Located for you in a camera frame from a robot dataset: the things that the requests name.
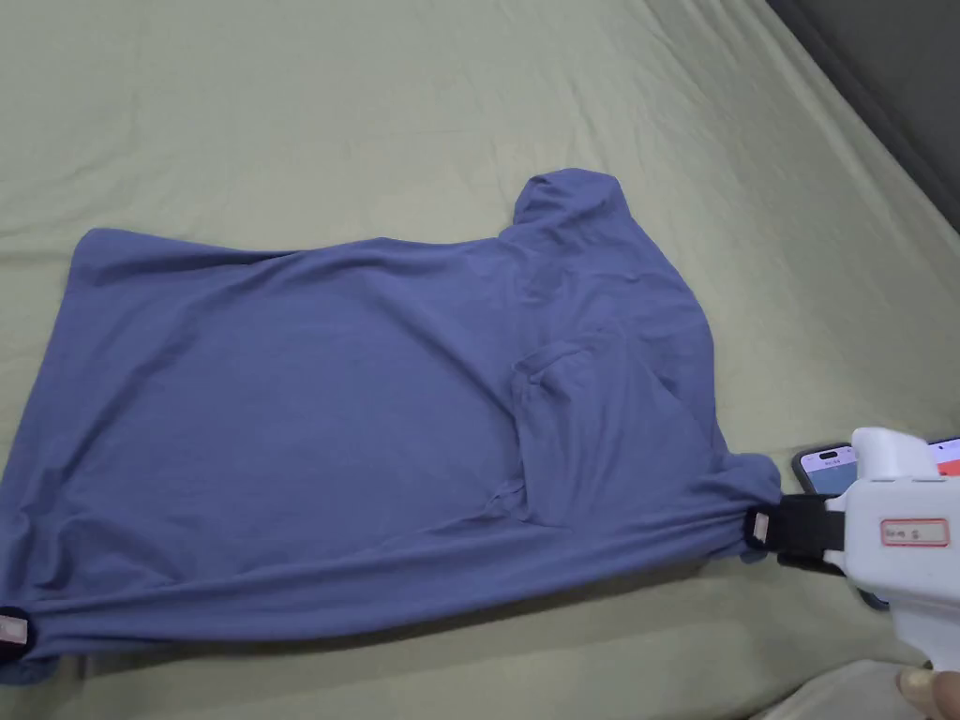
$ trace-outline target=white device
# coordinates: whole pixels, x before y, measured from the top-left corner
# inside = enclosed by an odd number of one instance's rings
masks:
[[[782,564],[842,572],[890,604],[894,630],[936,670],[960,670],[960,477],[927,443],[880,427],[853,433],[857,479],[839,496],[754,508],[753,546]]]
[[[844,513],[844,549],[824,560],[887,600],[897,637],[934,669],[960,670],[960,478],[910,435],[864,427],[852,445],[856,482],[825,503]]]

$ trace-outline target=hand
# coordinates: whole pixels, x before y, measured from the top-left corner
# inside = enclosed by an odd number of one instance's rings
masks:
[[[960,720],[960,673],[909,668],[897,677],[900,694],[934,720]]]

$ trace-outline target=t-shirt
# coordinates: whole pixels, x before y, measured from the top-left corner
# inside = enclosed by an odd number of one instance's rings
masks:
[[[609,176],[533,178],[454,245],[94,229],[0,485],[0,605],[25,674],[342,636],[737,554],[779,496],[727,450],[706,317]]]

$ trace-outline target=phone screen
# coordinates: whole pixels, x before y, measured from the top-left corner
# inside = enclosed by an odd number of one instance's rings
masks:
[[[960,476],[960,438],[931,443],[930,449],[941,475]],[[839,495],[856,480],[856,456],[849,446],[810,453],[800,465],[816,492]]]

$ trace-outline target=mattress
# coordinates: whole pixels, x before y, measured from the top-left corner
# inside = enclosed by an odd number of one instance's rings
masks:
[[[619,178],[708,315],[731,448],[787,489],[797,448],[857,425],[960,426],[960,239],[758,0],[39,0],[5,10],[0,68],[4,456],[88,229],[469,240],[567,166]],[[840,580],[688,574],[362,642],[65,663],[0,708],[714,717],[915,658]]]

